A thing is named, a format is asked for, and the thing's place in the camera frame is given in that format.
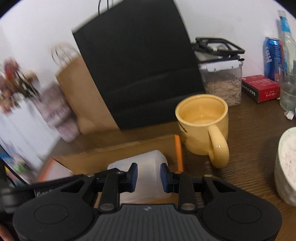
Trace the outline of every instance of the plastic storage container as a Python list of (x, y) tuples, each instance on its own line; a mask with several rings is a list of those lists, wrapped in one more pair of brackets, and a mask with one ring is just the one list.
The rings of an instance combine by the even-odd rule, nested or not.
[(132, 193), (121, 193), (120, 203), (148, 202), (157, 198), (170, 197), (169, 193), (163, 191), (160, 179), (160, 165), (168, 162), (158, 150), (116, 161), (111, 163), (107, 169), (118, 168), (127, 172), (133, 162), (138, 164), (136, 188)]
[(242, 62), (233, 60), (201, 64), (199, 69), (208, 94), (221, 97), (228, 106), (238, 105), (242, 96)]
[(239, 105), (242, 96), (244, 50), (225, 39), (196, 38), (193, 44), (205, 91), (221, 97), (228, 106)]

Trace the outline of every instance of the container lid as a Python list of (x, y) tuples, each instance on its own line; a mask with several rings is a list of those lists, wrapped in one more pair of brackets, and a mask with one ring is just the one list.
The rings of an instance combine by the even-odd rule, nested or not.
[(220, 70), (236, 69), (242, 66), (242, 62), (239, 60), (227, 60), (213, 63), (199, 64), (200, 71), (217, 72)]
[(199, 64), (219, 61), (240, 60), (238, 54), (244, 54), (244, 50), (226, 39), (196, 38), (192, 44)]

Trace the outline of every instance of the blue can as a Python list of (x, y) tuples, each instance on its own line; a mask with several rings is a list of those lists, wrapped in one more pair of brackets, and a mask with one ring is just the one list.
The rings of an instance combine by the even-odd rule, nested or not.
[(264, 75), (278, 82), (279, 67), (283, 65), (283, 45), (279, 39), (266, 37), (264, 41)]

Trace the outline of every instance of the white bowl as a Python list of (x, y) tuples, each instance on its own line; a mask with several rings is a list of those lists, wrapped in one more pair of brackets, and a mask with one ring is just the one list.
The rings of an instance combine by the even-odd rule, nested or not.
[(281, 199), (289, 205), (296, 206), (296, 189), (292, 187), (291, 183), (284, 174), (280, 158), (283, 143), (290, 136), (296, 136), (296, 127), (287, 129), (279, 140), (278, 151), (276, 154), (276, 164), (274, 167), (274, 180), (276, 183), (276, 190)]

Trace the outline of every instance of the cardboard box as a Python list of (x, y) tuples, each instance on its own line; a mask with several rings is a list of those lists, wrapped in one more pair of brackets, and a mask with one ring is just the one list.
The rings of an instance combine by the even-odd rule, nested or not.
[[(43, 168), (38, 181), (47, 181), (57, 163), (66, 168), (65, 173), (69, 173), (67, 171), (69, 169), (74, 174), (91, 174), (106, 170), (108, 165), (115, 161), (153, 150), (159, 150), (165, 156), (171, 172), (184, 171), (180, 137), (167, 135), (107, 148), (92, 149), (80, 154), (55, 157)], [(178, 195), (172, 194), (168, 199), (156, 199), (149, 203), (178, 203)]]
[(280, 87), (277, 82), (263, 75), (253, 75), (242, 78), (242, 92), (260, 103), (278, 98), (280, 96)]

